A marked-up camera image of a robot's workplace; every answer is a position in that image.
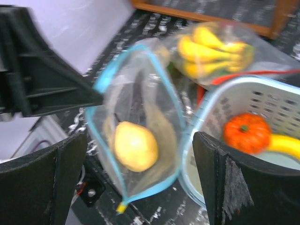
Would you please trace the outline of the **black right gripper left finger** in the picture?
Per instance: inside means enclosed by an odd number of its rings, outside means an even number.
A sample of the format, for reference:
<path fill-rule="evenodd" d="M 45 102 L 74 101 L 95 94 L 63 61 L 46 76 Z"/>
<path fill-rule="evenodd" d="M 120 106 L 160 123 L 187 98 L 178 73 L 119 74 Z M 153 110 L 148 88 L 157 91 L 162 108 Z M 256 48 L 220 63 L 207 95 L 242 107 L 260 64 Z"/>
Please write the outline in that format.
<path fill-rule="evenodd" d="M 2 225 L 63 225 L 87 150 L 77 133 L 0 165 Z"/>

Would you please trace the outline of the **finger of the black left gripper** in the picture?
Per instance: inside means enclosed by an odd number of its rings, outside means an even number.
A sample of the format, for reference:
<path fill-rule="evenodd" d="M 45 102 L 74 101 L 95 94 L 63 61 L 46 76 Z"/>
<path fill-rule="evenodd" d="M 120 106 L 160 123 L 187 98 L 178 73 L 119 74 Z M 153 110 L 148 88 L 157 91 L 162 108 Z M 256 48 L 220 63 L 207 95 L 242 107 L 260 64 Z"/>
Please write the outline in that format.
<path fill-rule="evenodd" d="M 0 7 L 0 113 L 38 117 L 101 105 L 103 96 L 39 34 L 27 7 Z"/>

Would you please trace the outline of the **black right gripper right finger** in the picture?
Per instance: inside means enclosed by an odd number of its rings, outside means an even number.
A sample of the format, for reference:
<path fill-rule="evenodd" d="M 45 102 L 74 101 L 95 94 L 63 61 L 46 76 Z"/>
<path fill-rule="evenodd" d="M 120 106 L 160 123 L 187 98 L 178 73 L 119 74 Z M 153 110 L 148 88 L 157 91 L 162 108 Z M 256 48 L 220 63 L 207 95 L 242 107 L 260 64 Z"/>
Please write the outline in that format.
<path fill-rule="evenodd" d="M 193 151 L 212 225 L 297 225 L 300 172 L 196 132 Z"/>

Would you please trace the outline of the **orange carrot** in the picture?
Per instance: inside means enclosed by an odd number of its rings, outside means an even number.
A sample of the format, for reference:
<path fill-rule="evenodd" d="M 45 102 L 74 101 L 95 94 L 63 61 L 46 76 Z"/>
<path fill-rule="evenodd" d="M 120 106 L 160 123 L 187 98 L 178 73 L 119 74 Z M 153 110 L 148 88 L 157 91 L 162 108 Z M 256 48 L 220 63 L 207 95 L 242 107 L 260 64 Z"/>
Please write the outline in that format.
<path fill-rule="evenodd" d="M 247 154 L 259 154 L 270 143 L 271 128 L 262 116 L 243 113 L 233 117 L 223 127 L 227 145 Z"/>

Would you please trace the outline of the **yellow lemon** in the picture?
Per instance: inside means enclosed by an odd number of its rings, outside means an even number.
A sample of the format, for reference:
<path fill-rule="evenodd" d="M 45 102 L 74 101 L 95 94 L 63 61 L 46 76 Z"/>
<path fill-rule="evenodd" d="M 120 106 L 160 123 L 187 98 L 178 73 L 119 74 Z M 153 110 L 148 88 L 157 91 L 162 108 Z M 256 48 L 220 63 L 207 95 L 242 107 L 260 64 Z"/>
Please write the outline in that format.
<path fill-rule="evenodd" d="M 288 154 L 296 159 L 300 159 L 300 141 L 299 139 L 279 134 L 270 136 L 270 143 L 267 151 L 280 152 Z"/>

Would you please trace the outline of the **yellow pear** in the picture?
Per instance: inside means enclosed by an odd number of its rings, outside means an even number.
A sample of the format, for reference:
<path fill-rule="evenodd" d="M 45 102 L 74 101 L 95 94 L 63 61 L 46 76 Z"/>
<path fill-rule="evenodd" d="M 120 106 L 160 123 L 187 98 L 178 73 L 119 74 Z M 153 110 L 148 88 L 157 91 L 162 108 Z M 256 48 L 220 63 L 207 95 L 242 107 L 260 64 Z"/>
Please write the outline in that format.
<path fill-rule="evenodd" d="M 118 124 L 114 138 L 115 155 L 119 162 L 133 172 L 144 172 L 158 159 L 158 144 L 145 127 L 123 121 Z"/>

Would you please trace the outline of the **clear zip bag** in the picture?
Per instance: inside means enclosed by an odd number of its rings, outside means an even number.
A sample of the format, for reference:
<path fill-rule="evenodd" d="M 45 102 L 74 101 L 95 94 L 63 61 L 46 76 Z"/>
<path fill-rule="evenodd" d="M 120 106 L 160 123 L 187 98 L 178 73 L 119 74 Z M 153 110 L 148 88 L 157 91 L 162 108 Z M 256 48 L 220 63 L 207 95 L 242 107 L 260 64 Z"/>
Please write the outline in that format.
<path fill-rule="evenodd" d="M 119 213 L 168 188 L 181 168 L 186 122 L 166 68 L 149 47 L 134 45 L 110 61 L 93 85 L 104 101 L 86 108 L 85 120 L 100 163 L 122 195 Z M 127 169 L 115 155 L 115 130 L 123 121 L 147 128 L 157 141 L 158 159 L 144 172 Z"/>
<path fill-rule="evenodd" d="M 298 61 L 239 22 L 195 23 L 164 40 L 146 38 L 141 44 L 203 87 L 239 75 L 277 79 L 300 71 Z"/>

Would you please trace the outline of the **yellow bananas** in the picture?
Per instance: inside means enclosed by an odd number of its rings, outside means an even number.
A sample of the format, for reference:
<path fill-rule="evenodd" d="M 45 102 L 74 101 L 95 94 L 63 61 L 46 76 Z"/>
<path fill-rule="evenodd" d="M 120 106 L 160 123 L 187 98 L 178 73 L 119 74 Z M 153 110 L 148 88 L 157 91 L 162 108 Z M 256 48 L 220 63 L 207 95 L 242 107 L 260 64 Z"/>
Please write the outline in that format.
<path fill-rule="evenodd" d="M 218 23 L 209 22 L 179 35 L 177 53 L 183 74 L 201 80 L 244 70 L 253 61 L 254 47 L 226 34 Z"/>

